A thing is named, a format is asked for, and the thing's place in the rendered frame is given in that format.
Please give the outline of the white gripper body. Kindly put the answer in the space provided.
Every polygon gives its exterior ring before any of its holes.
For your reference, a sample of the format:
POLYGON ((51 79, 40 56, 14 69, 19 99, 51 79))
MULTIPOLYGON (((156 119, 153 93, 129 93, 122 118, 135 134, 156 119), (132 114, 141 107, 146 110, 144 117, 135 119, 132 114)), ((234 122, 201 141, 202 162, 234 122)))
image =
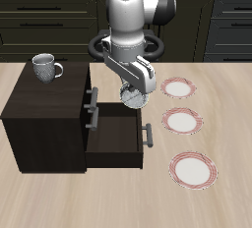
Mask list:
POLYGON ((156 89, 156 74, 144 59, 144 41, 137 45, 114 44, 109 37, 102 41, 105 65, 130 85, 146 94, 156 89))

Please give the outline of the grey patterned bowl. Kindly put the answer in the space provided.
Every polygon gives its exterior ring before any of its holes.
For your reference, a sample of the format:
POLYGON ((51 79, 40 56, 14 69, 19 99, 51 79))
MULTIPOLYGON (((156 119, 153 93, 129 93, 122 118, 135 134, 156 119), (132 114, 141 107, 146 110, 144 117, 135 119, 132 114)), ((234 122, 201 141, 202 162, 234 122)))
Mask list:
POLYGON ((143 108, 149 101, 147 93, 141 93, 138 89, 125 82, 119 91, 120 100, 129 108, 143 108))

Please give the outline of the small red-rimmed white plate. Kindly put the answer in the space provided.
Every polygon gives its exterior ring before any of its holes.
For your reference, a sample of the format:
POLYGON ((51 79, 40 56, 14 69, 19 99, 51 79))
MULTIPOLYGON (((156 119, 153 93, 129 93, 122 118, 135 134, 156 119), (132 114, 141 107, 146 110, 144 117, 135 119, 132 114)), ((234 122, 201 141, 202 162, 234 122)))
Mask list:
POLYGON ((160 90, 172 98, 187 98, 196 92, 196 86, 193 82, 180 77, 174 77, 164 80, 160 85, 160 90))

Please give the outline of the medium red-rimmed white plate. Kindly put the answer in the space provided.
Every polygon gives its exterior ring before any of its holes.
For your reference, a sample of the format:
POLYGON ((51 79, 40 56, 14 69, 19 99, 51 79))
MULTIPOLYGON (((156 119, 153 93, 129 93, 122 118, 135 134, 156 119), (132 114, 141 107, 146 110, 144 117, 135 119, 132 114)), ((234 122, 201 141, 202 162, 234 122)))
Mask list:
POLYGON ((193 135, 203 127, 203 118, 186 107, 174 107, 162 114, 161 121, 166 129, 177 135, 193 135))

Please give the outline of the large red-rimmed white plate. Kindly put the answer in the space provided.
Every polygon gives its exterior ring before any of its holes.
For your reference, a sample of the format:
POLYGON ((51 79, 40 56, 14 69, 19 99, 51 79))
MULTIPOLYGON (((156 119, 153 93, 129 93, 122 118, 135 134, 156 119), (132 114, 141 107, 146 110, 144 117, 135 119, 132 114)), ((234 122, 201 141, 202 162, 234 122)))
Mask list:
POLYGON ((173 156, 168 171, 174 182, 189 190, 205 190, 218 177, 214 161, 197 151, 184 151, 173 156))

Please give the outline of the dark wooden drawer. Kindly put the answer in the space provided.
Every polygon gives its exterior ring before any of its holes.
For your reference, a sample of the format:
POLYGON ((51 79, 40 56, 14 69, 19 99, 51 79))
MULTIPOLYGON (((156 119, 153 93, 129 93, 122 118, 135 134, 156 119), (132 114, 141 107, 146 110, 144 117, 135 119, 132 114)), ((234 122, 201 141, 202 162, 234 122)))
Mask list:
POLYGON ((89 130, 88 168, 143 168, 144 145, 153 146, 152 125, 142 125, 140 109, 118 102, 97 104, 97 128, 89 130))

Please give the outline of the grey patterned mug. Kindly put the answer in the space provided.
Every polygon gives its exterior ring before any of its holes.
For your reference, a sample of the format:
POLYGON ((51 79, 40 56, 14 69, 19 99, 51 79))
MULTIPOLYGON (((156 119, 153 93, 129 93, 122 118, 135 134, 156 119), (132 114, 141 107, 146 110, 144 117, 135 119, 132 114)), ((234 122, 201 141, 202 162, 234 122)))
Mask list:
POLYGON ((31 61, 36 77, 44 84, 50 84, 54 79, 63 75, 63 66, 55 62, 52 54, 37 54, 32 57, 31 61))

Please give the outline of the dark kitchen cupboards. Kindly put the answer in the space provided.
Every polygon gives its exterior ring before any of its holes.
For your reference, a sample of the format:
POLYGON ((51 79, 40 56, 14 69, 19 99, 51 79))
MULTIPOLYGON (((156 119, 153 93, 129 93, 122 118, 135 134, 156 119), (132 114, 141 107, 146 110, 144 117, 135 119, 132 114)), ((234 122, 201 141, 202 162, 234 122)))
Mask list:
MULTIPOLYGON (((164 43, 161 62, 252 62, 252 54, 206 54, 213 0, 178 0, 165 26, 145 25, 164 43)), ((87 61, 88 43, 108 29, 105 0, 0 0, 0 62, 27 62, 38 53, 87 61)))

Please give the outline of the dark wooden cabinet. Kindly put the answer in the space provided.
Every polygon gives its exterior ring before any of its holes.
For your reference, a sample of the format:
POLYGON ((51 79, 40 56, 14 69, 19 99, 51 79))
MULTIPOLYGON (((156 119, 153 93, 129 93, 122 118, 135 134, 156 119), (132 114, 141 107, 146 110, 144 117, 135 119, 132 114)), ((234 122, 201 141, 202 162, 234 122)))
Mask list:
POLYGON ((0 119, 23 173, 84 173, 91 114, 90 64, 64 62, 46 85, 32 63, 22 70, 0 119))

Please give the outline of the flat black base plate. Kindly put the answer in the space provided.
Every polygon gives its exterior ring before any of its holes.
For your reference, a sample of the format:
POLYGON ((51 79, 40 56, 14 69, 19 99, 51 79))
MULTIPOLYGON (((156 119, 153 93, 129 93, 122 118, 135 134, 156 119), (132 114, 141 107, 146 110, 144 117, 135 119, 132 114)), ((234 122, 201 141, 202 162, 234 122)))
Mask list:
MULTIPOLYGON (((96 62, 104 61, 101 41, 109 35, 110 31, 108 29, 101 29, 98 35, 89 43, 88 52, 96 62)), ((144 58, 150 62, 156 62, 164 53, 164 44, 151 29, 144 29, 144 36, 146 41, 144 58)))

